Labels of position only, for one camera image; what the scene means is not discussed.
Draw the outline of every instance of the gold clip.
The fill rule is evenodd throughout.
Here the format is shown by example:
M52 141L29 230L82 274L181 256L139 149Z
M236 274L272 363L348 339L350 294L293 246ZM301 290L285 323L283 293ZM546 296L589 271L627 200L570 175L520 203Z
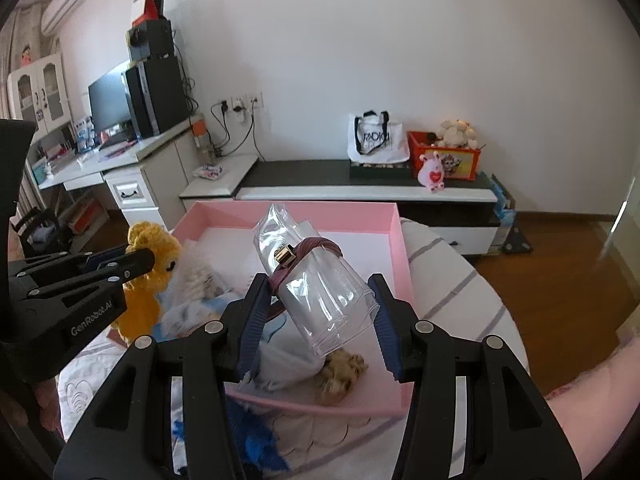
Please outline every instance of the gold clip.
M296 253L290 245L283 245L275 253L276 261L283 267L289 267L296 259Z

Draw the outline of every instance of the plush toy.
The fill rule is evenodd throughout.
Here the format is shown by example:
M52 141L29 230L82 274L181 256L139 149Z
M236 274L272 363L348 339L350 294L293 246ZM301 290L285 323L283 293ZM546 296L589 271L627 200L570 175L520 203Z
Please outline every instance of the plush toy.
M436 137L440 148L478 148L476 131L465 121L442 121Z
M323 406L338 404L368 368L359 354L350 354L342 348L331 352L317 376L318 403Z
M427 152L420 156L423 162L418 172L418 182L431 192L444 189L444 168L438 152Z
M151 327L158 322L160 305L155 294L166 289L182 248L161 225L146 221L129 228L128 242L127 253L148 248L156 262L150 272L123 286L127 311L112 326L127 345L141 335L151 334Z

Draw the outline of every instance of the pink stuffed toy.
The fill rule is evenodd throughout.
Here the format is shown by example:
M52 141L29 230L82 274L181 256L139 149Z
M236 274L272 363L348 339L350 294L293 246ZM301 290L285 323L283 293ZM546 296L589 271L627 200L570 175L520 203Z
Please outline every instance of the pink stuffed toy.
M438 152L427 152L420 156L423 162L418 172L418 182L431 192L444 189L444 168Z

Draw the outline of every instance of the red box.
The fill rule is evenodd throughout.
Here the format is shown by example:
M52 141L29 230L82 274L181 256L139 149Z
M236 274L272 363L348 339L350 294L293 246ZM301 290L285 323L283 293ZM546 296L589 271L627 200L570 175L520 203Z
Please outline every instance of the red box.
M411 150L411 164L414 177L418 176L422 161L420 156L427 152L438 152L444 167L444 178L458 180L475 180L480 150L468 148L439 148L427 143L428 132L407 132L409 149Z

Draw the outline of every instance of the small package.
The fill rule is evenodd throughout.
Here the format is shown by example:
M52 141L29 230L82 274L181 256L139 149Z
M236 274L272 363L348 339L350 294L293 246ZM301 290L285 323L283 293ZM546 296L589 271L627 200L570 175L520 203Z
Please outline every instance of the small package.
M222 166L219 164L205 164L193 170L191 174L196 177L206 178L207 180L217 180L222 174Z

